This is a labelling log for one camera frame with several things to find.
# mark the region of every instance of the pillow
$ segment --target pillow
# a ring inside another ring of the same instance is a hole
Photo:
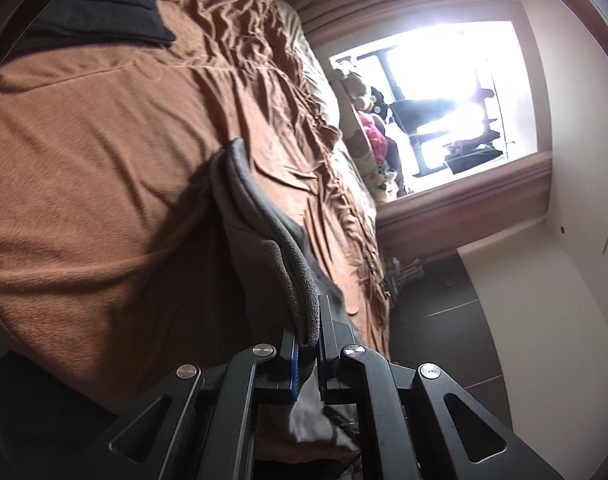
[[[340,123],[340,109],[337,98],[304,36],[300,17],[284,0],[275,1],[280,11],[280,17],[284,22],[284,32],[287,37],[286,48],[294,51],[300,58],[302,72],[308,80],[312,98],[319,106],[320,116],[326,124],[337,128]]]

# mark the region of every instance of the black fabric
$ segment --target black fabric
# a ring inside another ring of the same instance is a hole
[[[164,26],[156,0],[53,0],[18,40],[12,56],[110,41],[169,45],[175,35]]]
[[[295,325],[300,343],[301,389],[297,401],[287,406],[265,406],[264,413],[294,442],[350,446],[350,439],[339,434],[322,412],[315,369],[319,295],[328,296],[332,318],[348,325],[358,339],[343,294],[316,261],[306,231],[255,182],[242,139],[233,140],[213,157],[210,177],[230,254],[244,286],[254,336],[278,346],[284,328]],[[357,418],[354,405],[343,405],[338,410],[347,419]]]
[[[116,419],[26,357],[0,360],[0,437],[24,478],[51,478]]]
[[[388,142],[386,162],[396,172],[395,183],[398,185],[398,198],[401,198],[408,195],[408,189],[404,184],[404,168],[402,168],[402,160],[399,158],[398,144],[390,137],[386,138],[386,142]]]
[[[499,139],[500,137],[502,137],[500,132],[496,132],[495,130],[487,130],[482,135],[475,137],[474,139],[456,140],[455,142],[446,145],[450,151],[449,158],[473,153],[473,151],[480,144],[490,145],[491,142]]]

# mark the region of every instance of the bed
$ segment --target bed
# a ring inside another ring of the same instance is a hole
[[[255,180],[387,355],[373,202],[295,13],[278,0],[158,7],[168,48],[91,44],[0,69],[0,340],[113,413],[179,364],[254,344],[208,178],[242,137]]]

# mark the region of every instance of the wall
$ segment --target wall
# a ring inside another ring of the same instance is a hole
[[[460,249],[497,354],[513,431],[566,480],[608,455],[608,327],[542,223]]]
[[[548,227],[608,324],[608,58],[559,0],[522,3],[550,102],[554,157]]]
[[[541,152],[378,206],[380,252],[411,263],[548,210],[552,153]]]

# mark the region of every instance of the stuffed toy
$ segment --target stuffed toy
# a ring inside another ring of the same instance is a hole
[[[375,160],[377,162],[383,162],[386,159],[386,152],[388,151],[388,141],[386,140],[386,137],[376,126],[375,120],[371,114],[358,110],[357,115],[364,128],[364,133],[369,139]]]
[[[372,107],[370,100],[370,85],[356,72],[349,61],[342,61],[335,69],[335,77],[342,82],[344,90],[351,98],[351,103],[357,111],[366,112]]]
[[[386,160],[380,162],[375,169],[364,176],[364,184],[376,204],[385,204],[398,196],[398,185],[395,182],[397,173],[389,168]]]

